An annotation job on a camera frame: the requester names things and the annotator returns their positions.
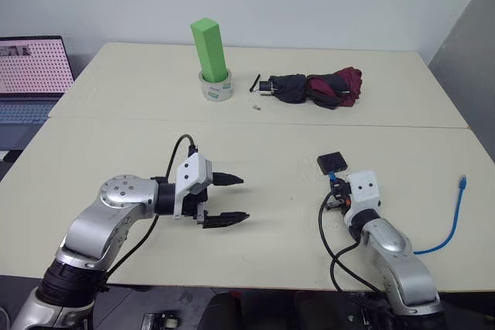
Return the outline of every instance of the tape roll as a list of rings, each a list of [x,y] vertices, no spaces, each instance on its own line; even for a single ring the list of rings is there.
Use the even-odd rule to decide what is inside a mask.
[[[203,79],[203,71],[200,71],[200,82],[203,96],[207,100],[213,102],[221,102],[222,100],[228,100],[234,94],[234,85],[232,84],[230,70],[227,69],[227,77],[224,81],[218,83],[210,83]]]

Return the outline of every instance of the laptop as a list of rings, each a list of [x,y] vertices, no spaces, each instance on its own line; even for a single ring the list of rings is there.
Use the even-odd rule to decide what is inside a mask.
[[[72,84],[61,36],[0,38],[0,151],[23,150]]]

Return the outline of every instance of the white table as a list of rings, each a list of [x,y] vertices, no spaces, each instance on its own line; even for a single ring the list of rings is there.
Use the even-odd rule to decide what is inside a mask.
[[[0,274],[41,277],[101,183],[122,173],[163,174],[184,132],[214,170],[245,179],[243,185],[210,187],[210,213],[245,211],[251,217],[218,230],[202,230],[190,218],[162,217],[112,282],[333,288],[316,223],[328,180],[316,157],[341,151],[350,172],[377,172],[383,216],[418,249],[449,232],[459,176],[466,173],[455,237],[420,259],[441,291],[495,289],[495,167],[470,130],[438,128],[51,118],[0,182]],[[332,247],[352,243],[338,212],[326,213],[324,221]],[[149,223],[131,229],[124,251]],[[379,282],[361,253],[343,260]],[[346,289],[363,288],[340,274],[339,280]]]
[[[203,98],[194,46],[108,43],[50,113],[51,117],[114,117],[230,123],[382,125],[465,128],[466,122],[417,53],[225,48],[234,96]],[[285,104],[250,94],[261,73],[363,71],[361,98],[334,111],[313,102]]]

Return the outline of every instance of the laptop keyboard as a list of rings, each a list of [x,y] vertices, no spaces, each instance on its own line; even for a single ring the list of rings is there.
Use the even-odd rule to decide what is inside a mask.
[[[0,102],[0,124],[43,124],[53,105]]]

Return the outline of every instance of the green rectangular block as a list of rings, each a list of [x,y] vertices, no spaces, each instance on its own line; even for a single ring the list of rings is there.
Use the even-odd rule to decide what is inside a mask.
[[[201,19],[191,25],[191,30],[200,58],[203,79],[210,83],[227,79],[224,46],[218,23],[212,19]]]

